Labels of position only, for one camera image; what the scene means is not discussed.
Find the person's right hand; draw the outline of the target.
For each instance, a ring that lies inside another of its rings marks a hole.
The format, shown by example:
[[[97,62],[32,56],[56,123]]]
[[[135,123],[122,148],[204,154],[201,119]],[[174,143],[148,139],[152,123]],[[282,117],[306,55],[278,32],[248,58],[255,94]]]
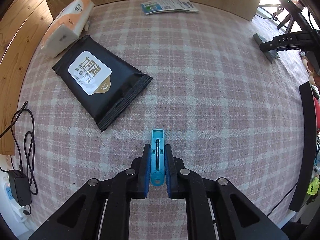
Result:
[[[309,74],[309,82],[312,85],[320,88],[320,76],[317,74],[313,65],[310,63],[310,61],[308,60],[308,58],[305,55],[302,56],[302,63],[304,64],[304,66]]]

